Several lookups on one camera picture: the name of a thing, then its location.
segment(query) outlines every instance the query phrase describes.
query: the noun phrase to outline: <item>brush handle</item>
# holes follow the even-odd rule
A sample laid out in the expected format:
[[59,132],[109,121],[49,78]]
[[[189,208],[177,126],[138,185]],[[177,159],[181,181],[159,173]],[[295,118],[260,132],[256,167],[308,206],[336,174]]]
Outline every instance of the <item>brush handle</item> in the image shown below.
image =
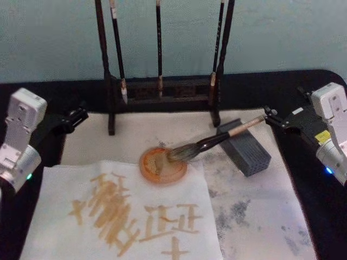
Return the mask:
[[196,145],[199,147],[199,153],[205,152],[212,147],[220,144],[222,141],[227,140],[230,137],[229,133],[221,133],[215,136],[211,136],[205,139],[200,140],[196,143]]
[[263,122],[264,120],[265,120],[265,116],[261,115],[261,116],[255,118],[249,122],[242,124],[241,126],[237,126],[233,129],[229,130],[228,134],[230,137],[233,137],[234,135],[240,134],[252,126],[255,126],[255,125]]
[[205,152],[205,151],[211,149],[212,147],[220,144],[221,142],[227,140],[228,138],[233,137],[234,135],[240,134],[243,131],[247,130],[248,128],[263,122],[264,120],[265,120],[265,117],[262,115],[262,116],[259,116],[259,117],[255,118],[249,122],[244,123],[241,126],[237,126],[233,129],[231,129],[229,132],[217,134],[215,136],[211,136],[211,137],[202,139],[196,143],[199,147],[199,152],[200,153]]

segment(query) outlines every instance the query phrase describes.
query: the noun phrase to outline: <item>blue led light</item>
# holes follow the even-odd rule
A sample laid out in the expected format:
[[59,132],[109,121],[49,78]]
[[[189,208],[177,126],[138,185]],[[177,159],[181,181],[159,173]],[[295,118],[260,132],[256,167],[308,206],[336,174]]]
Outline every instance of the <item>blue led light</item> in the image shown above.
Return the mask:
[[326,167],[325,170],[326,170],[326,172],[327,172],[328,174],[334,174],[334,172],[332,171],[332,169],[330,169],[330,168],[328,168],[328,167]]

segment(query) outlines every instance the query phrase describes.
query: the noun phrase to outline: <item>gray ink block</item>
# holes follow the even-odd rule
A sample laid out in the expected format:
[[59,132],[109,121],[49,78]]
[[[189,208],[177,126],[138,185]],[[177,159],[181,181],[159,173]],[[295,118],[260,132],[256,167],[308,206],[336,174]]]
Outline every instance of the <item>gray ink block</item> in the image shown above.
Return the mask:
[[[217,128],[217,134],[225,133],[242,125],[240,119]],[[230,137],[220,144],[239,170],[246,176],[252,176],[268,168],[271,156],[252,134],[246,130]]]

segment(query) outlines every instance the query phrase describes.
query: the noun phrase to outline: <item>light blue wall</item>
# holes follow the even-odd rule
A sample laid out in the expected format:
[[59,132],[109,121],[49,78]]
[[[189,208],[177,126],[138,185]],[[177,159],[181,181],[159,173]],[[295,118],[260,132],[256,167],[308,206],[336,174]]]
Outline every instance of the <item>light blue wall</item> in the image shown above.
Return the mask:
[[[118,76],[108,0],[102,3]],[[126,77],[157,75],[155,4],[118,0]],[[162,0],[164,76],[210,74],[219,4]],[[94,0],[0,0],[0,82],[102,78],[94,8]],[[236,0],[225,71],[324,68],[347,79],[346,14],[346,0]]]

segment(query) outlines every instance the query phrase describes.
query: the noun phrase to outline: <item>white paper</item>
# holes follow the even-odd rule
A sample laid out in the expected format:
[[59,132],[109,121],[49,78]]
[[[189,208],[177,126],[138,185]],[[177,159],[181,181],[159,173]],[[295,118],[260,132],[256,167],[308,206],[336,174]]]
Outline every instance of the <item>white paper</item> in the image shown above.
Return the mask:
[[[106,174],[104,181],[111,181],[117,187],[120,185],[120,177],[111,173],[125,177],[122,178],[123,187],[128,191],[124,190],[122,195],[130,195],[124,200],[131,206],[131,211],[124,227],[128,227],[133,219],[137,220],[128,234],[124,229],[118,233],[117,238],[121,243],[113,244],[112,247],[99,238],[102,228],[94,227],[103,207],[94,217],[89,216],[95,205],[90,203],[93,190],[100,185],[98,180],[91,179],[102,173]],[[86,202],[80,212],[81,225],[78,225],[76,215],[70,214],[74,200]],[[150,213],[145,206],[147,210],[152,210],[151,229],[147,229],[150,226]],[[166,216],[158,217],[158,206],[170,207],[166,209]],[[191,218],[194,227],[188,227],[189,210],[190,216],[196,217]],[[136,241],[122,256],[118,256],[129,237],[136,235],[137,230],[140,232]],[[146,240],[155,235],[161,237]],[[176,252],[176,249],[181,253],[173,256],[172,252]],[[222,260],[202,164],[195,162],[189,165],[188,173],[182,180],[165,186],[146,181],[137,165],[119,162],[102,161],[89,166],[45,168],[40,198],[21,257],[21,260],[26,259]]]

